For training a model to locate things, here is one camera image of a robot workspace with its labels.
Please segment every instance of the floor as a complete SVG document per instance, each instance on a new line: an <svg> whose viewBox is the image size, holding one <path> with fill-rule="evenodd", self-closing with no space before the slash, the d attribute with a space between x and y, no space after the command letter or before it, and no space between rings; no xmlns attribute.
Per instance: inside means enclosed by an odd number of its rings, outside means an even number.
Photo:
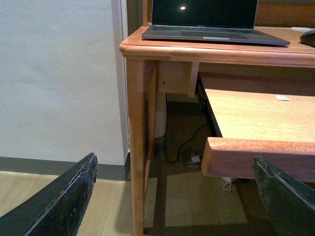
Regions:
<svg viewBox="0 0 315 236"><path fill-rule="evenodd" d="M170 161L176 159L179 147L206 123L196 107L190 108L195 112L185 111L178 103L169 104L166 155ZM202 127L182 147L175 164L167 162L164 153L153 160L146 197L145 233L157 236L276 235L255 181L238 180L232 192L227 192L222 178L204 177L198 165L191 165L187 155L191 152L202 155L200 145L209 135L209 128ZM0 215L55 178L0 172ZM132 229L130 181L97 179L78 235L130 236Z"/></svg>

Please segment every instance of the wooden desk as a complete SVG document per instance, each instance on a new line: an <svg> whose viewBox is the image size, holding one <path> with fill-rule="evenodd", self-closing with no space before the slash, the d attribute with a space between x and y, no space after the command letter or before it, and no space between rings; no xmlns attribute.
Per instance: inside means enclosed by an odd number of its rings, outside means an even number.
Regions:
<svg viewBox="0 0 315 236"><path fill-rule="evenodd" d="M144 199L150 159L154 155L155 99L157 92L194 96L201 62L216 66L257 65L304 67L315 74L315 49L299 43L302 34L290 29L257 28L291 42L289 47L144 41L141 27L120 45L126 57L130 131L131 186L134 233L143 235Z"/></svg>

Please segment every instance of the small white object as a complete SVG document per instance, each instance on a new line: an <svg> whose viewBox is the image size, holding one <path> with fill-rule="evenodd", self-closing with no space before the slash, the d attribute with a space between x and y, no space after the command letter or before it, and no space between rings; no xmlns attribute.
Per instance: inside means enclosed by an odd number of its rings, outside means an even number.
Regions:
<svg viewBox="0 0 315 236"><path fill-rule="evenodd" d="M236 178L232 177L222 177L225 180L225 184L223 186L223 189L227 192L232 192L232 186L233 183L236 181Z"/></svg>
<svg viewBox="0 0 315 236"><path fill-rule="evenodd" d="M191 160L192 160L193 163L198 163L198 162L201 161L200 158L199 158L199 155L197 155L197 156L192 156L192 157L191 157Z"/></svg>
<svg viewBox="0 0 315 236"><path fill-rule="evenodd" d="M283 96L283 95L277 95L276 98L281 100L281 101L290 101L290 98Z"/></svg>

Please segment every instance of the laptop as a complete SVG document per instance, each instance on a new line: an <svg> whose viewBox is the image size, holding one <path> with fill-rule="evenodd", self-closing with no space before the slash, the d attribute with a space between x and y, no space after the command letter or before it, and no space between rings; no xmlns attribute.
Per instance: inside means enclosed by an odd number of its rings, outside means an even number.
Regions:
<svg viewBox="0 0 315 236"><path fill-rule="evenodd" d="M254 30L258 0L153 0L143 39L197 40L286 46Z"/></svg>

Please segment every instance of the computer mouse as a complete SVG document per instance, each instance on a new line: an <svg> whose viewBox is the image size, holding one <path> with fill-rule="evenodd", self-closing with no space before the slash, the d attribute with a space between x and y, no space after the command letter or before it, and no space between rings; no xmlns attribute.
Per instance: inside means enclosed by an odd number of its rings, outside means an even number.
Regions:
<svg viewBox="0 0 315 236"><path fill-rule="evenodd" d="M301 43L315 48L315 30L308 31L301 35Z"/></svg>

